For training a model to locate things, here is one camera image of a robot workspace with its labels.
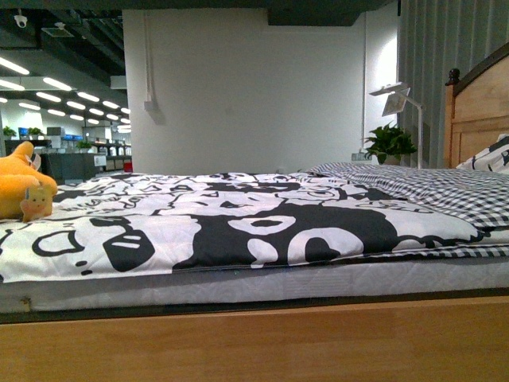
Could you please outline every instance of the white lamp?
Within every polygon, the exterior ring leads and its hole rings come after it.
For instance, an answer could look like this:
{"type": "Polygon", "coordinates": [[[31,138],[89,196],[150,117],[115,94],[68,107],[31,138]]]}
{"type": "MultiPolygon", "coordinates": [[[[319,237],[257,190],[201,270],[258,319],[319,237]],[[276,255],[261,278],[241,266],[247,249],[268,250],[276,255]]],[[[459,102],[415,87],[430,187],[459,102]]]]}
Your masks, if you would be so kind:
{"type": "Polygon", "coordinates": [[[382,116],[397,114],[403,111],[406,101],[412,103],[418,109],[418,147],[417,147],[417,168],[422,168],[422,103],[417,102],[408,96],[410,93],[410,86],[404,82],[397,82],[396,84],[382,86],[379,90],[369,93],[372,96],[380,96],[382,94],[389,94],[382,116]]]}

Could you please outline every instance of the bed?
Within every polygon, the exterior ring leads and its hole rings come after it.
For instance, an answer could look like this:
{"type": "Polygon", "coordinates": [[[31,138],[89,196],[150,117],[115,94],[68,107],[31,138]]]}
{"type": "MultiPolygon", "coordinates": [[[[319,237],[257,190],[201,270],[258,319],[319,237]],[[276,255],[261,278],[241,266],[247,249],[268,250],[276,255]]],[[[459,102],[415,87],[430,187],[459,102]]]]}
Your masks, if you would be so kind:
{"type": "MultiPolygon", "coordinates": [[[[448,167],[509,131],[508,53],[447,87],[448,167]]],[[[62,186],[0,223],[2,380],[507,380],[508,190],[335,163],[62,186]]]]}

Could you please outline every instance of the comforter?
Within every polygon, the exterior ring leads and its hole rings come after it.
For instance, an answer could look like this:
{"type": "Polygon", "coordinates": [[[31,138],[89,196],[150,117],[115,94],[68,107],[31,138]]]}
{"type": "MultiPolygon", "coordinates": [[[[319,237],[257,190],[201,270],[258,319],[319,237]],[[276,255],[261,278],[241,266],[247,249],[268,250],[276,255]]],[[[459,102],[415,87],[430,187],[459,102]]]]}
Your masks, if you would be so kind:
{"type": "Polygon", "coordinates": [[[0,282],[509,253],[503,227],[351,174],[133,173],[61,186],[51,216],[0,222],[0,282]]]}

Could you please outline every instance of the security camera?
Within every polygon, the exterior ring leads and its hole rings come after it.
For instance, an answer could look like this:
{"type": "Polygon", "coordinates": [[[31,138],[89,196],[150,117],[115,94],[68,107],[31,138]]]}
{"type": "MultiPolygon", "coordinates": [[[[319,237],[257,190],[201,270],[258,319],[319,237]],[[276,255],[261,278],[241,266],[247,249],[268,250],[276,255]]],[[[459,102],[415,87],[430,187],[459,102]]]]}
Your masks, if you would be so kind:
{"type": "Polygon", "coordinates": [[[16,16],[14,16],[14,20],[16,20],[17,26],[19,26],[20,28],[25,28],[26,23],[28,22],[29,19],[26,18],[26,16],[23,16],[22,14],[17,14],[16,16]]]}

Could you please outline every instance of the ceiling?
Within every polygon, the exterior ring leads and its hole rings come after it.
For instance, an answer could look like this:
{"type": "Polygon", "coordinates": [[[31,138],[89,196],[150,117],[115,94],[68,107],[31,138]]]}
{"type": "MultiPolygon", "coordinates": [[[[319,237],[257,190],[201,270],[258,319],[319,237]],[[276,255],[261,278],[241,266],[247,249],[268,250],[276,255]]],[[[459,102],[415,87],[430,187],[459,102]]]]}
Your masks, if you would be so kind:
{"type": "MultiPolygon", "coordinates": [[[[43,84],[42,76],[49,76],[101,100],[107,99],[126,107],[125,78],[122,77],[126,75],[122,10],[263,8],[267,9],[269,25],[351,26],[361,13],[377,10],[393,1],[2,0],[0,57],[27,68],[30,70],[29,77],[33,78],[18,77],[16,72],[0,66],[0,78],[17,81],[21,78],[25,88],[31,89],[15,92],[0,86],[0,97],[31,99],[43,108],[55,108],[54,103],[35,96],[38,88],[44,90],[44,86],[40,86],[43,84]],[[14,20],[20,11],[28,19],[25,28],[18,27],[14,20]],[[64,24],[63,29],[61,25],[60,29],[57,27],[58,23],[64,24]],[[120,85],[115,85],[115,80],[119,80],[120,85]]],[[[52,90],[51,94],[93,107],[86,100],[79,99],[76,92],[52,90]]],[[[59,110],[79,114],[76,109],[65,106],[59,106],[59,110]]]]}

